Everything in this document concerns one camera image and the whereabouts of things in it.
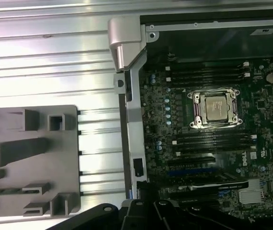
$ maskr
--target dell logo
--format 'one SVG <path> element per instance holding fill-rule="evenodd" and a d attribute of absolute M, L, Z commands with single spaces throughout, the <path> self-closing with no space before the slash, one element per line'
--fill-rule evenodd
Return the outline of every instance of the dell logo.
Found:
<path fill-rule="evenodd" d="M 247 157 L 246 152 L 242 153 L 243 166 L 247 166 Z"/>

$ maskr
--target cpu socket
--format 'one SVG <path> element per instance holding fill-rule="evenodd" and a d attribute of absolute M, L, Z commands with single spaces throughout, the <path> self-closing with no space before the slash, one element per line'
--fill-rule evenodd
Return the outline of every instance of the cpu socket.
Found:
<path fill-rule="evenodd" d="M 218 88 L 196 90 L 188 93 L 194 103 L 194 121 L 191 128 L 227 128 L 243 123 L 238 118 L 237 96 L 239 90 Z"/>

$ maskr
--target ribbed metal panel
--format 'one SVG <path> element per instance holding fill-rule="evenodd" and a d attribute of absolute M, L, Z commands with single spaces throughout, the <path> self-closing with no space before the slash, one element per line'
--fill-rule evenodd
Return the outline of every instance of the ribbed metal panel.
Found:
<path fill-rule="evenodd" d="M 273 4 L 249 2 L 263 9 Z M 99 203 L 120 206 L 125 199 L 108 20 L 132 13 L 209 12 L 220 4 L 227 11 L 241 1 L 0 0 L 0 107 L 78 107 L 81 210 Z"/>

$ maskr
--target gray plastic tray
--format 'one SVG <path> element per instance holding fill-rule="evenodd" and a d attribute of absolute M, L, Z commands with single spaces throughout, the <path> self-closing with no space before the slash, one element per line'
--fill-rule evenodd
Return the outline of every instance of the gray plastic tray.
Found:
<path fill-rule="evenodd" d="M 0 108 L 0 217 L 80 209 L 77 109 Z"/>

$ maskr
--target blue pcie slot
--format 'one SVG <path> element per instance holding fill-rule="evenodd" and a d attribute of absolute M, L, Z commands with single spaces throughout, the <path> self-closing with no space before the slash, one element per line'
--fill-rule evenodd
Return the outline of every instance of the blue pcie slot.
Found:
<path fill-rule="evenodd" d="M 184 176 L 188 174 L 198 174 L 198 173 L 213 173 L 216 172 L 218 168 L 200 168 L 200 169 L 184 169 L 184 170 L 174 170 L 169 171 L 169 176 Z"/>

